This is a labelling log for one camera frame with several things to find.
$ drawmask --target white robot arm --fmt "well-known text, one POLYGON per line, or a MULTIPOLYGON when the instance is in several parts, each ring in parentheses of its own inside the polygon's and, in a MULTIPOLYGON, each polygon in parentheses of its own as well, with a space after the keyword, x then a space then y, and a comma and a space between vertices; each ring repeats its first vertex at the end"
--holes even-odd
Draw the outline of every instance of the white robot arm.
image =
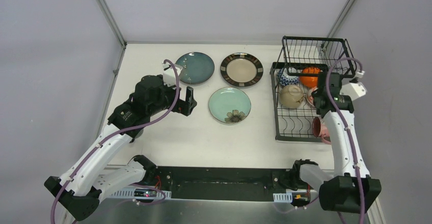
POLYGON ((357 78, 342 86, 338 73, 318 75, 318 89, 313 92, 317 114, 321 115, 331 138, 334 176, 323 172, 311 161, 301 161, 299 177, 319 192, 324 210, 364 213, 381 192, 381 183, 370 177, 357 141, 352 101, 366 94, 357 78))
POLYGON ((142 133, 145 126, 164 117, 169 111, 191 114, 197 105, 193 89, 186 88, 186 100, 180 100, 178 86, 182 67, 164 65, 163 75, 147 75, 135 86, 135 91, 114 109, 101 134, 87 152, 60 177, 49 177, 45 187, 56 197, 51 210, 60 202, 76 220, 91 215, 100 202, 119 189, 136 182, 149 183, 154 178, 155 164, 143 155, 134 157, 126 166, 111 174, 100 176, 113 157, 142 133), (150 122, 150 117, 168 109, 164 116, 150 122))

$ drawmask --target flower pattern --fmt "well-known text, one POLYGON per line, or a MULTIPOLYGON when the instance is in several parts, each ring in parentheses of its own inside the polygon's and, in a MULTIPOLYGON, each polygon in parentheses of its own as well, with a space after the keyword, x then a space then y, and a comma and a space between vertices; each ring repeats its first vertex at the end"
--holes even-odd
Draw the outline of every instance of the flower pattern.
POLYGON ((227 113, 227 118, 225 118, 225 122, 228 124, 234 124, 240 122, 246 118, 245 113, 238 112, 238 110, 233 110, 232 112, 227 113))

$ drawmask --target green plate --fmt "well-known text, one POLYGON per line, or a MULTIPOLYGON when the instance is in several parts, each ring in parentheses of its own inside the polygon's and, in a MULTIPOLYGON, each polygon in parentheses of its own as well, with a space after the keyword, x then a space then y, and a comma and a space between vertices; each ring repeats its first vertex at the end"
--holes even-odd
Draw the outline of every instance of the green plate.
POLYGON ((251 111, 251 101, 237 88, 221 88, 213 93, 208 102, 211 114, 226 124, 244 120, 251 111))

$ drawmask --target blue and white bowl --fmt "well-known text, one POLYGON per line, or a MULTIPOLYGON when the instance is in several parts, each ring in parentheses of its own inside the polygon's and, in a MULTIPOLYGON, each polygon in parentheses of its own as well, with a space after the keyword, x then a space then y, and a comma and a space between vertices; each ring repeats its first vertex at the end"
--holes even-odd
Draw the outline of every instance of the blue and white bowl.
MULTIPOLYGON (((292 73, 297 73, 297 70, 293 67, 289 67, 289 72, 292 73)), ((280 69, 278 72, 278 80, 279 80, 279 84, 282 86, 287 86, 287 85, 297 85, 300 83, 300 79, 298 76, 291 76, 288 75, 288 72, 286 72, 287 69, 280 69)))

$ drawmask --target wire basket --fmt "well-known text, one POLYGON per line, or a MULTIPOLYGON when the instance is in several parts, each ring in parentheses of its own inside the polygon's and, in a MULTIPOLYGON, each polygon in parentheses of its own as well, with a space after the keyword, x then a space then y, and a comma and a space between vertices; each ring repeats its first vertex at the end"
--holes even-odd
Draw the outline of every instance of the wire basket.
MULTIPOLYGON (((309 88, 299 83, 305 97, 302 104, 296 109, 284 107, 279 102, 282 86, 279 84, 280 76, 278 76, 278 72, 283 69, 291 76, 318 76, 318 74, 302 73, 302 70, 308 67, 316 67, 321 71, 328 71, 330 66, 338 59, 352 56, 353 54, 346 39, 286 36, 282 38, 282 49, 278 61, 272 64, 270 71, 275 107, 276 140, 294 142, 321 141, 312 133, 312 121, 318 115, 316 109, 307 102, 309 88)), ((338 72, 342 78, 352 78, 355 76, 356 70, 356 64, 346 61, 338 64, 333 72, 338 72)))

